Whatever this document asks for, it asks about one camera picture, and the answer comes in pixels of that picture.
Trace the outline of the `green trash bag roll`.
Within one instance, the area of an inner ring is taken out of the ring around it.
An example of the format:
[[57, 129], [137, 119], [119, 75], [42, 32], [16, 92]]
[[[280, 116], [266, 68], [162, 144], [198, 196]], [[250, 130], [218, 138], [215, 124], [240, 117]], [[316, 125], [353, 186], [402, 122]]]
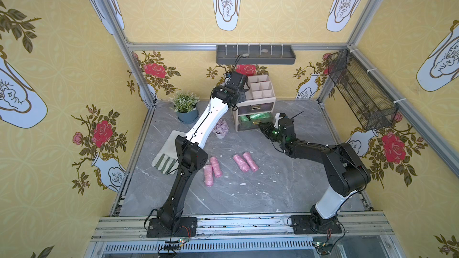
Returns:
[[250, 115], [251, 120], [257, 120], [257, 119], [267, 119], [271, 118], [271, 113], [266, 112], [266, 113], [257, 113], [257, 114], [252, 114]]
[[251, 118], [249, 115], [242, 115], [242, 116], [239, 116], [239, 121], [241, 123], [244, 123], [244, 122], [248, 122], [248, 121], [251, 121]]

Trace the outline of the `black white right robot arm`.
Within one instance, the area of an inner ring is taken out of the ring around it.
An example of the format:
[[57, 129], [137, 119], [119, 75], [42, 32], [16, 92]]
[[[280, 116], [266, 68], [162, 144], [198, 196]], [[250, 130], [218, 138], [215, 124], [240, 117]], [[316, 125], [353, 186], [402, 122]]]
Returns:
[[336, 223], [338, 211], [352, 195], [362, 192], [371, 181], [361, 159], [349, 143], [322, 145], [296, 137], [294, 119], [280, 113], [274, 123], [262, 123], [259, 128], [272, 143], [278, 143], [285, 155], [322, 164], [328, 189], [312, 206], [309, 221], [316, 231]]

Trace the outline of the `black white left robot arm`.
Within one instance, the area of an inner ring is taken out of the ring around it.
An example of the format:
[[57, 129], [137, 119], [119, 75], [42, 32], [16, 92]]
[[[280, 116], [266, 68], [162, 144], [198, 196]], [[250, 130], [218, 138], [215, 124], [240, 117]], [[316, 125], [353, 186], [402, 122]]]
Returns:
[[[239, 103], [241, 93], [246, 91], [246, 86], [246, 75], [236, 71], [231, 72], [225, 84], [212, 90], [207, 108], [192, 129], [186, 135], [176, 137], [175, 147], [179, 162], [176, 178], [168, 199], [157, 210], [156, 216], [149, 220], [148, 237], [174, 235], [178, 232], [181, 227], [180, 219], [184, 211], [185, 198], [192, 180], [208, 160], [208, 154], [204, 151], [205, 143], [222, 116]], [[155, 234], [157, 229], [163, 234]]]

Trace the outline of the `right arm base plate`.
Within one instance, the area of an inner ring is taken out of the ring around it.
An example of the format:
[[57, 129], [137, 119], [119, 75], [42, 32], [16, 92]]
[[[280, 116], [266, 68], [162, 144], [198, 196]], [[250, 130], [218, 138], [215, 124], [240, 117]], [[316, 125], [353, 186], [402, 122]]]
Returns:
[[319, 215], [293, 215], [290, 217], [294, 234], [341, 234], [341, 225], [336, 217], [323, 219]]

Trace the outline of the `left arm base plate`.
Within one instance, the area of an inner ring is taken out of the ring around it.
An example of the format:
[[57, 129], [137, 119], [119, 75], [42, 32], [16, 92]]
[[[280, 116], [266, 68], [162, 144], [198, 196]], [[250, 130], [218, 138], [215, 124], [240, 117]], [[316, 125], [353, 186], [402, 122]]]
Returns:
[[181, 217], [177, 222], [166, 226], [158, 218], [149, 219], [147, 238], [187, 237], [196, 236], [197, 218]]

